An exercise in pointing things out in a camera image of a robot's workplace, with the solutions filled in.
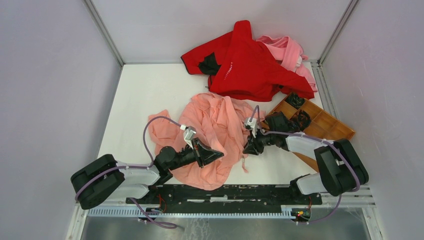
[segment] wooden organizer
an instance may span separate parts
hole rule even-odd
[[[289,95],[274,107],[268,115],[282,112],[288,119],[291,119],[294,115],[298,114],[300,110],[303,110],[309,114],[311,119],[310,125],[304,130],[307,135],[327,140],[350,140],[355,135],[355,131],[308,99],[305,99],[303,105],[299,109],[296,109],[286,101],[288,97]],[[264,128],[268,128],[266,123],[262,122],[261,124]],[[319,172],[317,161],[297,152],[294,152],[294,154],[315,171]]]

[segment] clothing pile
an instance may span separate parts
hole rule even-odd
[[[317,91],[314,78],[302,64],[308,59],[302,47],[288,36],[253,40],[247,20],[236,22],[233,31],[192,49],[181,59],[189,74],[209,75],[212,93],[192,97],[178,122],[196,128],[196,137],[224,157],[204,168],[193,162],[171,172],[180,182],[204,190],[221,187],[232,166],[247,157],[243,149],[249,131],[244,121],[253,108],[242,100],[269,102],[278,92],[311,99]],[[164,110],[149,120],[156,116],[169,117]],[[148,130],[156,154],[165,146],[179,151],[186,145],[180,128],[162,118],[153,121]]]

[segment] pink towel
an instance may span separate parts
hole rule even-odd
[[[175,169],[173,176],[180,182],[199,189],[214,190],[221,187],[228,178],[230,170],[243,154],[249,131],[244,128],[246,118],[252,115],[253,109],[245,101],[219,96],[214,93],[200,93],[191,98],[178,120],[180,124],[196,128],[196,135],[204,144],[212,149],[223,152],[224,157],[215,160],[204,168],[196,162]],[[150,115],[149,120],[156,116],[169,117],[163,110],[156,115]],[[171,146],[180,151],[186,142],[183,131],[166,119],[153,121],[148,131],[151,140],[156,143],[155,153],[162,147]]]
[[[314,92],[317,92],[317,83],[309,69],[307,69],[302,60],[308,60],[308,56],[303,55],[303,48],[289,36],[273,39],[269,36],[261,36],[256,41],[264,43],[269,49],[275,60],[282,61],[281,66],[285,69],[305,77]]]

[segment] wooden compartment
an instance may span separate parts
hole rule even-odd
[[[304,104],[299,109],[296,109],[286,101],[288,96],[289,95],[287,95],[277,106],[275,106],[269,114],[281,111],[288,119],[291,119],[293,115],[298,114],[300,110],[303,110],[309,114],[311,119],[310,125],[304,130],[304,132],[307,135],[311,135],[320,139],[339,140],[345,138],[350,140],[355,135],[355,131],[334,118],[328,112],[322,110],[319,106],[315,105],[308,99],[305,99]],[[261,124],[265,128],[268,127],[263,122]],[[312,169],[317,172],[319,171],[317,161],[297,152],[294,154],[307,165],[309,165]]]

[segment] red garment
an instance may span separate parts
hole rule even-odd
[[[212,53],[220,68],[215,76],[209,77],[211,92],[257,102],[271,101],[278,91],[314,98],[314,91],[304,77],[280,66],[262,42],[252,39],[247,20],[236,22],[232,32],[192,49],[181,59],[189,74],[202,74],[199,64]]]

